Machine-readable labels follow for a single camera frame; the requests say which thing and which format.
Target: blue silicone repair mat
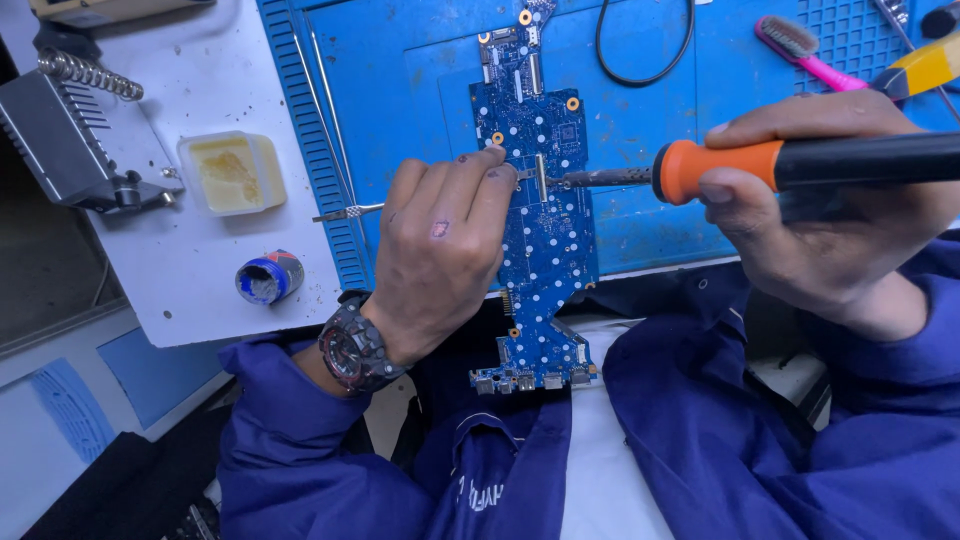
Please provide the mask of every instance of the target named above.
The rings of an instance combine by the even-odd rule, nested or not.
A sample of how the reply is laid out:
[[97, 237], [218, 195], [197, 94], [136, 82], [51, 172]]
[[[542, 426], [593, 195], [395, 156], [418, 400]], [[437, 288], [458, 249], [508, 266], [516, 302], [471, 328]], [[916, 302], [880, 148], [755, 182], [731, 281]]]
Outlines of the blue silicone repair mat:
[[[517, 0], [257, 3], [321, 213], [351, 199], [347, 171], [338, 173], [333, 160], [345, 161], [341, 148], [358, 204], [382, 202], [404, 158], [451, 160], [476, 150], [469, 86], [484, 77], [477, 35], [516, 25], [526, 6]], [[799, 20], [820, 36], [821, 58], [861, 78], [873, 77], [902, 51], [870, 0], [715, 0], [696, 8], [694, 39], [664, 80], [626, 88], [597, 64], [600, 4], [562, 0], [540, 36], [545, 90], [572, 88], [583, 100], [589, 169], [650, 165], [664, 143], [700, 141], [709, 128], [747, 110], [797, 91], [821, 91], [754, 37], [763, 15]], [[919, 36], [920, 18], [936, 5], [910, 3], [911, 36]], [[684, 25], [683, 0], [611, 2], [603, 34], [608, 63], [626, 76], [652, 75], [675, 54]], [[926, 128], [955, 129], [936, 96], [915, 98], [906, 111]], [[704, 222], [699, 204], [668, 207], [644, 187], [598, 188], [591, 196], [602, 275], [733, 255]], [[324, 225], [344, 288], [373, 287], [378, 219], [373, 213]]]

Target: blue circuit board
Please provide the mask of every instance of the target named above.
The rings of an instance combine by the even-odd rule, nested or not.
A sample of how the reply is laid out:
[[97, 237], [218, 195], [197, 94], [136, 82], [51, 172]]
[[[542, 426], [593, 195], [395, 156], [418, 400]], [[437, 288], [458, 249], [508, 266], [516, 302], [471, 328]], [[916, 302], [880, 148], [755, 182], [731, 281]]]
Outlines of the blue circuit board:
[[[484, 81], [469, 91], [480, 148], [500, 144], [518, 171], [536, 169], [541, 155], [546, 176], [559, 178], [584, 170], [588, 156], [577, 90], [543, 90], [540, 36], [554, 8], [554, 0], [530, 0], [515, 26], [479, 35]], [[497, 338], [500, 366], [471, 371], [470, 384], [480, 394], [590, 384], [596, 367], [587, 341], [554, 320], [571, 294], [599, 277], [589, 192], [558, 184], [544, 191], [535, 175], [521, 180], [503, 251], [499, 278], [514, 327]]]

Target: orange soldering iron handle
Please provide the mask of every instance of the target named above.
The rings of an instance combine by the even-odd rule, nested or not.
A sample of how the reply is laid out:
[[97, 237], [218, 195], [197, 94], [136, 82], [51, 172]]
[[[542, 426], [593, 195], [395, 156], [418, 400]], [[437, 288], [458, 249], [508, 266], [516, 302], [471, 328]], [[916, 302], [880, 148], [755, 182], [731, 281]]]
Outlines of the orange soldering iron handle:
[[671, 205], [685, 205], [700, 197], [700, 177], [710, 169], [734, 167], [760, 177], [776, 193], [774, 167], [782, 140], [753, 146], [712, 150], [692, 140], [678, 140], [657, 153], [653, 168], [653, 188], [657, 198]]

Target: white workbench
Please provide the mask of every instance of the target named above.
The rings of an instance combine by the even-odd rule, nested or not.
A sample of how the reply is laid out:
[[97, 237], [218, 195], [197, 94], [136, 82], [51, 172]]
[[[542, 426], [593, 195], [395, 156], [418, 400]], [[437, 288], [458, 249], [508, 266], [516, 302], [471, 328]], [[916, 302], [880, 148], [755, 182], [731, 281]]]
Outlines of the white workbench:
[[[0, 36], [20, 73], [36, 68], [37, 28], [26, 0], [0, 2]], [[277, 208], [230, 218], [200, 215], [189, 191], [167, 209], [90, 213], [151, 342], [169, 347], [325, 322], [340, 282], [323, 226], [311, 221], [317, 204], [253, 0], [102, 29], [96, 40], [107, 68], [144, 86], [141, 108], [174, 163], [183, 136], [266, 135], [288, 195]], [[272, 307], [247, 303], [234, 286], [237, 269], [277, 248], [303, 263], [303, 285]]]

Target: ink mark on hand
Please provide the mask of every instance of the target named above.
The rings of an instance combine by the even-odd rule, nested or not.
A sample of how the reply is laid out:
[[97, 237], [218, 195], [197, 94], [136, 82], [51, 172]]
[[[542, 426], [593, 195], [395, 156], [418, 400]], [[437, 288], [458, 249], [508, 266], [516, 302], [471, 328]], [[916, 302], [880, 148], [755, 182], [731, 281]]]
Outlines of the ink mark on hand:
[[450, 222], [443, 219], [433, 224], [433, 231], [431, 235], [434, 238], [442, 238], [446, 236], [447, 229], [450, 228]]

